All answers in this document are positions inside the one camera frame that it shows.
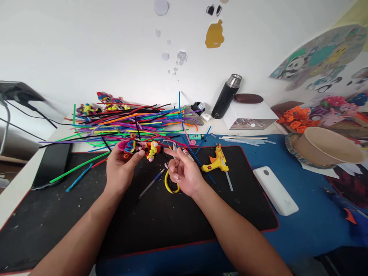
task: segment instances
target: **black thermos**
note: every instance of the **black thermos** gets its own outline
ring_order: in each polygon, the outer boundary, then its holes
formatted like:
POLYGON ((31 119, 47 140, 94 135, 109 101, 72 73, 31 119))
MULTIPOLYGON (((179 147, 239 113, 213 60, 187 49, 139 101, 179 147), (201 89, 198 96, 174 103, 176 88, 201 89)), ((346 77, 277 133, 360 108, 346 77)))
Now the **black thermos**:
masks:
POLYGON ((238 92, 241 80, 242 76, 232 74, 227 82, 225 82, 221 94, 218 97, 215 107, 212 111, 212 117, 214 117, 215 119, 221 119, 225 115, 231 101, 235 97, 235 94, 238 92))

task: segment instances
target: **white wall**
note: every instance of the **white wall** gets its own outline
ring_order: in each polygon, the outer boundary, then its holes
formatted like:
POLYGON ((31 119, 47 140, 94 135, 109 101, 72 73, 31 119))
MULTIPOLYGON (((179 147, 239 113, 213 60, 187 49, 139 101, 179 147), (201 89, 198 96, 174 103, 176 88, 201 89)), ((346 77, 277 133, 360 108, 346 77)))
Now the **white wall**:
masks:
MULTIPOLYGON (((268 76, 293 50, 328 30, 355 1, 168 2, 167 15, 158 16, 153 0, 0 0, 0 79, 30 85, 54 105, 40 103, 40 110, 60 121, 55 110, 67 115, 74 103, 96 102, 96 91, 130 102, 166 104, 177 103, 181 90, 184 104, 213 106, 231 73, 244 77, 241 92, 260 92, 269 105, 305 101, 314 95, 304 90, 307 83, 284 92, 287 82, 268 76), (205 13, 211 4, 222 5, 219 17, 205 13), (207 49, 208 26, 219 18, 225 42, 207 49), (175 64, 180 50, 188 54, 183 66, 175 64), (168 61, 161 58, 166 51, 168 61), (168 74, 173 67, 179 69, 177 76, 168 74)), ((367 66, 367 53, 353 63, 354 69, 349 65, 343 72, 347 76, 367 66)), ((3 108, 0 116, 5 118, 3 108)), ((12 116, 14 124, 42 138, 53 131, 47 122, 16 110, 12 116)))

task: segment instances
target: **blue desk mat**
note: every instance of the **blue desk mat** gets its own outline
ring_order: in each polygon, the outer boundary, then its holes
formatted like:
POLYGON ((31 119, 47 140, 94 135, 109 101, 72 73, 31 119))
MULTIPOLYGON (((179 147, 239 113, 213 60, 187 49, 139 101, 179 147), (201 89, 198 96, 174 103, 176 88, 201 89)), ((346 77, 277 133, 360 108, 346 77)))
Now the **blue desk mat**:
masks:
MULTIPOLYGON (((270 167, 299 206, 299 211, 288 217, 279 215, 275 210, 279 229, 264 233, 283 260, 291 264, 343 245, 359 246, 350 237, 350 222, 344 219, 344 211, 330 201, 324 192, 324 187, 334 190, 325 177, 301 167, 297 159, 287 151, 285 135, 264 136, 276 142, 276 145, 266 143, 256 147, 242 143, 240 146, 244 149, 252 169, 270 167)), ((175 140, 184 142, 183 137, 175 140)), ((203 146, 215 146, 215 143, 235 145, 208 135, 203 146)), ((216 241, 100 261, 96 264, 98 276, 218 271, 234 271, 234 268, 216 241)))

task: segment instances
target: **hand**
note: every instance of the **hand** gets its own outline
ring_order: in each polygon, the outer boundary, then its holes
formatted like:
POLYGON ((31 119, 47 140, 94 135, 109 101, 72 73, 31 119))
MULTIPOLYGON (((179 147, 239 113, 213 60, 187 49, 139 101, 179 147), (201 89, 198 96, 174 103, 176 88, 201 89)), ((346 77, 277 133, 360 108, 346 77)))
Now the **hand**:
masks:
POLYGON ((197 164, 190 160, 180 148, 176 152, 165 148, 164 152, 176 158, 169 161, 171 181, 178 183, 186 195, 193 197, 205 183, 197 164))
POLYGON ((120 151, 118 146, 115 146, 106 164, 106 187, 105 191, 123 195, 130 186, 134 174, 135 166, 141 161, 145 155, 144 150, 135 153, 128 162, 123 160, 124 152, 120 151))

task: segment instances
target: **white desk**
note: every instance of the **white desk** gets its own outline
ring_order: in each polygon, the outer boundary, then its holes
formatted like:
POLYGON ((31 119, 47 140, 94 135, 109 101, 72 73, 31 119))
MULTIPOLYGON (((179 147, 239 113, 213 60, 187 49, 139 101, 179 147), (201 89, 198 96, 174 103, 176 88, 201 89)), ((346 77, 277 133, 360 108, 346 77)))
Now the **white desk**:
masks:
MULTIPOLYGON (((269 135, 269 134, 286 134, 286 131, 279 126, 277 123, 270 125, 265 130, 228 130, 225 126, 224 121, 215 120, 205 123, 204 126, 196 128, 191 127, 188 133, 207 133, 208 128, 212 126, 211 131, 214 134, 225 134, 225 135, 269 135)), ((64 137, 68 137, 74 134, 71 127, 66 125, 58 126, 53 135, 49 138, 49 141, 56 141, 64 137)), ((167 130, 180 130, 181 125, 174 125, 167 130)), ((75 143, 72 147, 72 152, 85 152, 92 149, 92 146, 87 143, 75 143)), ((13 213, 18 204, 25 197, 27 192, 32 186, 33 180, 36 176, 39 164, 42 160, 45 148, 39 149, 26 166, 18 173, 13 179, 9 186, 0 195, 0 228, 6 223, 8 217, 13 213)), ((28 273, 21 273, 17 275, 28 275, 28 273)))

